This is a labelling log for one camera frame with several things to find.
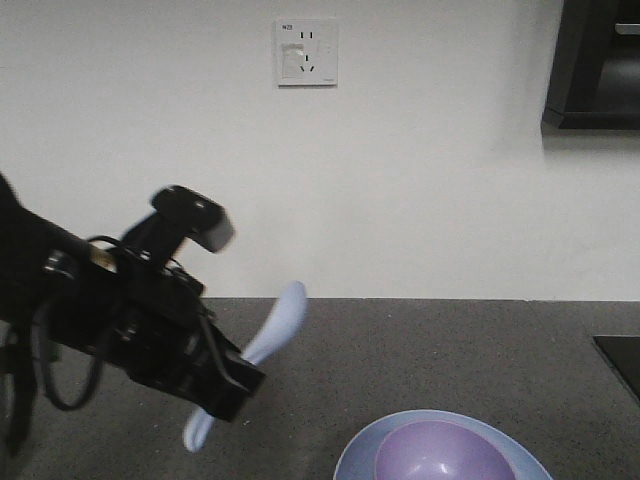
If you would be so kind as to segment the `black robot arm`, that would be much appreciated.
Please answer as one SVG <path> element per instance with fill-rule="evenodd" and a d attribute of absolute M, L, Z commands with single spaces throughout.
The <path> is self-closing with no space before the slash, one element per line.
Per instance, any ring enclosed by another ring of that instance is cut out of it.
<path fill-rule="evenodd" d="M 5 438 L 16 455 L 38 391 L 63 411 L 87 404 L 105 365 L 136 383 L 234 419 L 262 372 L 214 324 L 203 285 L 175 260 L 192 240 L 209 252 L 231 239 L 224 208 L 173 185 L 122 237 L 79 238 L 26 209 L 1 186 L 1 370 L 13 378 Z"/>

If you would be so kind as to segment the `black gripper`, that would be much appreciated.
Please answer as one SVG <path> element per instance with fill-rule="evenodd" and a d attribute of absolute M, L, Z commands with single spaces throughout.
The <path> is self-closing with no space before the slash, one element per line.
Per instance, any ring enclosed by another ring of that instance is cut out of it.
<path fill-rule="evenodd" d="M 120 249 L 111 253 L 114 270 L 88 257 L 50 253 L 43 340 L 93 357 L 91 389 L 108 363 L 139 384 L 233 420 L 264 375 L 215 326 L 202 285 L 180 268 L 155 268 Z"/>

